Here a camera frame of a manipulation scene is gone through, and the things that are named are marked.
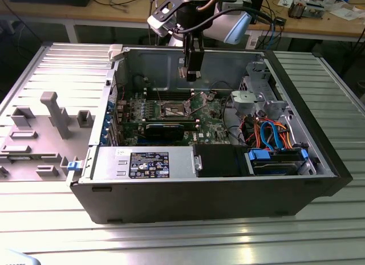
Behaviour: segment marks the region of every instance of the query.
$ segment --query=motherboard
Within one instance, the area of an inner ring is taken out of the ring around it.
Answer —
[[[214,93],[144,92],[117,106],[120,146],[229,144]]]

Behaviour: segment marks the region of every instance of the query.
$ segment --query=blue tab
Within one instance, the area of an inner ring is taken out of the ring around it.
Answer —
[[[267,150],[254,149],[253,152],[255,153],[256,159],[258,159],[258,160],[269,160],[270,159],[270,154],[269,154],[269,151],[267,151]]]
[[[256,158],[256,157],[255,157],[255,154],[253,153],[253,150],[251,150],[251,151],[249,152],[249,159],[250,159],[250,161],[253,161],[255,158]]]
[[[70,161],[67,165],[68,171],[80,171],[82,170],[82,164],[80,161]]]
[[[253,160],[269,160],[270,159],[270,153],[267,150],[252,149],[249,152],[249,158],[250,158],[250,161],[253,161]]]
[[[301,150],[302,156],[304,158],[304,160],[308,160],[308,153],[306,149],[302,149]]]

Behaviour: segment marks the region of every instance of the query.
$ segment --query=wooden table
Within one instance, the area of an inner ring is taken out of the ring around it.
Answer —
[[[364,25],[360,19],[347,21],[326,13],[323,19],[293,19],[287,16],[287,8],[276,4],[279,0],[268,0],[270,7],[278,12],[278,16],[287,19],[282,34],[289,38],[322,39],[356,41]],[[350,0],[351,3],[365,3],[365,0]],[[128,4],[126,12],[103,6],[91,1],[87,7],[73,7],[61,5],[8,3],[9,6],[25,21],[60,23],[66,27],[70,42],[77,43],[78,36],[75,25],[134,27],[147,28],[148,0],[138,0]],[[0,1],[0,20],[15,20],[16,17]],[[257,23],[250,25],[246,34],[250,35],[247,48],[254,48],[259,36],[266,34],[268,25]]]

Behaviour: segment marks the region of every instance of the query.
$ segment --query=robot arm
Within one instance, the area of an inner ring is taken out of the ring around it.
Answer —
[[[147,22],[159,36],[171,34],[182,41],[184,77],[187,81],[195,81],[204,57],[203,33],[225,43],[237,44],[252,15],[273,22],[266,14],[243,5],[242,0],[166,0]]]

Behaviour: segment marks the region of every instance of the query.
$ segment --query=power supply label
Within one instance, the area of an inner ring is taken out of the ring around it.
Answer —
[[[130,178],[169,178],[168,152],[131,153]]]

